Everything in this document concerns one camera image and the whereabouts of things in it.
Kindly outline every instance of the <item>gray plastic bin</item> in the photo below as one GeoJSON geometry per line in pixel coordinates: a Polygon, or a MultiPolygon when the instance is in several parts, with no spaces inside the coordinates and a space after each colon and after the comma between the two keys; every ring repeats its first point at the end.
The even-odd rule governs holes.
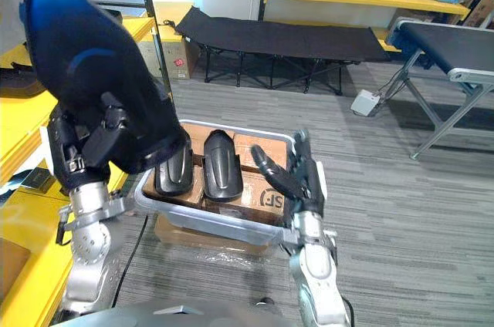
{"type": "MultiPolygon", "coordinates": [[[[235,126],[205,123],[194,120],[180,120],[180,122],[209,126],[215,129],[232,130],[255,137],[282,140],[286,142],[287,153],[290,150],[293,150],[293,144],[295,143],[292,137],[285,134],[263,132],[261,130],[244,129],[235,126]]],[[[224,215],[158,201],[144,196],[142,193],[142,187],[146,183],[147,177],[150,173],[151,170],[147,171],[136,187],[134,192],[136,202],[142,207],[163,213],[173,225],[194,229],[196,231],[207,232],[210,234],[216,234],[227,238],[233,238],[235,240],[256,245],[278,244],[281,241],[283,231],[281,227],[275,227],[254,221],[247,221],[236,217],[226,217],[224,215]]]]}

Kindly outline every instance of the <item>conveyor belt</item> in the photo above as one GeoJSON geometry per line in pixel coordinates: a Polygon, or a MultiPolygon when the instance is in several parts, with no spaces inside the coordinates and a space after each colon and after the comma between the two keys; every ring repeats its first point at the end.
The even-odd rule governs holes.
{"type": "Polygon", "coordinates": [[[404,22],[400,31],[445,73],[455,68],[494,72],[493,30],[404,22]]]}

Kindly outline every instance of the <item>gray carpet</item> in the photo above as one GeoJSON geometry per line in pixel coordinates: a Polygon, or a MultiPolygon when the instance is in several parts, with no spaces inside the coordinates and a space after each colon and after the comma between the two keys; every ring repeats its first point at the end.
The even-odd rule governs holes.
{"type": "MultiPolygon", "coordinates": [[[[373,118],[350,111],[356,91],[377,89],[398,68],[349,67],[342,97],[318,87],[304,95],[204,84],[200,68],[196,79],[172,86],[180,118],[287,134],[310,130],[330,192],[324,220],[339,234],[338,285],[354,305],[356,325],[494,325],[492,140],[448,136],[419,161],[410,160],[431,123],[407,90],[373,118]]],[[[432,102],[462,101],[452,84],[415,84],[432,102]]],[[[490,109],[483,115],[491,126],[493,100],[491,94],[480,105],[490,109]]],[[[129,178],[128,191],[136,179],[129,178]]],[[[123,216],[124,260],[143,219],[140,211],[123,216]]],[[[160,243],[153,228],[151,215],[119,305],[186,297],[250,303],[270,296],[300,323],[296,288],[279,249],[255,257],[172,247],[160,243]]]]}

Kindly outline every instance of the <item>yellow table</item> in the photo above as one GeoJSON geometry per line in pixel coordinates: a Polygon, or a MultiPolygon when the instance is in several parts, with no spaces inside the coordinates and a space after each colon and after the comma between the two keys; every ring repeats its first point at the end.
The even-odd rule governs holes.
{"type": "MultiPolygon", "coordinates": [[[[120,189],[127,175],[113,164],[110,169],[108,189],[120,189]]],[[[69,202],[59,190],[58,181],[46,194],[21,187],[0,209],[2,238],[31,252],[0,306],[0,325],[47,326],[62,299],[72,253],[70,246],[55,244],[58,210],[69,202]]]]}
{"type": "MultiPolygon", "coordinates": [[[[123,19],[123,23],[136,41],[154,26],[152,18],[123,19]]],[[[4,54],[0,61],[4,67],[12,61],[30,64],[23,46],[4,54]]],[[[38,128],[47,124],[55,104],[48,92],[30,99],[0,99],[1,184],[40,144],[38,128]]],[[[110,169],[109,190],[121,188],[127,175],[113,164],[110,169]]],[[[69,200],[59,189],[58,182],[44,195],[19,188],[0,208],[0,236],[31,251],[0,307],[1,325],[47,326],[62,298],[72,256],[70,246],[55,244],[58,210],[69,200]]]]}
{"type": "MultiPolygon", "coordinates": [[[[171,26],[163,25],[163,20],[170,20],[173,21],[175,25],[178,25],[192,6],[192,2],[154,3],[154,12],[156,13],[156,21],[160,30],[162,42],[181,42],[182,35],[176,33],[171,26]]],[[[147,33],[142,40],[145,42],[153,42],[153,36],[150,33],[147,33]]]]}
{"type": "MultiPolygon", "coordinates": [[[[154,26],[152,18],[124,19],[123,23],[137,42],[154,26]]],[[[11,67],[11,62],[31,64],[24,46],[16,46],[0,58],[1,67],[11,67]]],[[[48,123],[55,105],[56,99],[48,92],[29,99],[0,99],[0,186],[40,145],[38,129],[48,123]]]]}

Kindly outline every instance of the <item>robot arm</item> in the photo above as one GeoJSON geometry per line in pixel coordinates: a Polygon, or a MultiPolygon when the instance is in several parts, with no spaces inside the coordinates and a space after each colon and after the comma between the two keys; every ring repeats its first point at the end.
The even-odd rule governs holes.
{"type": "Polygon", "coordinates": [[[108,163],[130,174],[150,169],[181,148],[185,133],[115,19],[87,0],[24,0],[20,14],[38,81],[58,100],[48,135],[70,205],[60,211],[57,242],[71,231],[73,253],[62,307],[103,310],[113,301],[124,241],[117,216],[134,205],[108,193],[108,163]]]}
{"type": "Polygon", "coordinates": [[[320,175],[310,152],[309,134],[295,135],[290,172],[276,165],[259,146],[252,156],[266,180],[287,197],[283,246],[291,254],[290,271],[299,290],[300,314],[305,326],[349,326],[336,278],[336,233],[323,229],[325,198],[320,175]]]}

